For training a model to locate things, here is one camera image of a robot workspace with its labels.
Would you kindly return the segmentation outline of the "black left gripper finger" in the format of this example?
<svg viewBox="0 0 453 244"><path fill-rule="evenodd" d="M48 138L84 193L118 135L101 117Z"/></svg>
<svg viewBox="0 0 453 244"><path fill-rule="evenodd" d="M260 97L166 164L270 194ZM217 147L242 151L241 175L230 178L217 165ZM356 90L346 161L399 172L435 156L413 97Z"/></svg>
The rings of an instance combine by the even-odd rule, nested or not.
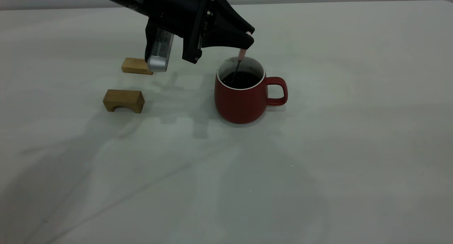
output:
<svg viewBox="0 0 453 244"><path fill-rule="evenodd" d="M247 32L213 31L202 33L202 48L231 47L248 49L254 44L254 38Z"/></svg>
<svg viewBox="0 0 453 244"><path fill-rule="evenodd" d="M241 17L227 0L209 0L209 34L230 31L254 33L255 28Z"/></svg>

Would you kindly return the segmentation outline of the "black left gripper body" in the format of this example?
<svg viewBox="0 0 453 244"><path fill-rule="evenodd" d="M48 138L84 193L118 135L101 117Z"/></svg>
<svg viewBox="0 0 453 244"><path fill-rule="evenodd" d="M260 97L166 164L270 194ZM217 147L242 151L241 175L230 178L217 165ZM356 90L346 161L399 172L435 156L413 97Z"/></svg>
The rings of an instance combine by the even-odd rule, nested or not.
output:
<svg viewBox="0 0 453 244"><path fill-rule="evenodd" d="M202 27L208 0L144 0L148 17L145 61L168 64L173 36L183 38L182 58L197 63L202 55Z"/></svg>

